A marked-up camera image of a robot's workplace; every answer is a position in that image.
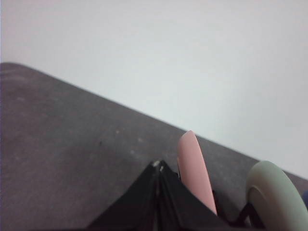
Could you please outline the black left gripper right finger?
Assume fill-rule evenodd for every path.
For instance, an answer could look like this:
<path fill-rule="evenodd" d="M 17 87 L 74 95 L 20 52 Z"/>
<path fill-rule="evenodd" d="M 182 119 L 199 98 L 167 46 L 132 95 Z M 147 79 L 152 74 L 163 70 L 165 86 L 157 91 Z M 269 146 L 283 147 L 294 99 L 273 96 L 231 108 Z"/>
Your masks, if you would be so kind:
<path fill-rule="evenodd" d="M 159 163 L 158 229 L 160 231 L 227 231 L 217 217 L 181 183 L 165 161 Z"/>

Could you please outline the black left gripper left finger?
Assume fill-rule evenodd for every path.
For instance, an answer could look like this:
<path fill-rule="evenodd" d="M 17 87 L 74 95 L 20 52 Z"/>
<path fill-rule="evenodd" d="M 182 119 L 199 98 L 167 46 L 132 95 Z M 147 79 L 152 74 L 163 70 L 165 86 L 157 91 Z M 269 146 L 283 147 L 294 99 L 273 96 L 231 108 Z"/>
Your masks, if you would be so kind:
<path fill-rule="evenodd" d="M 151 162 L 128 190 L 87 227 L 88 231 L 158 231 L 159 161 Z"/>

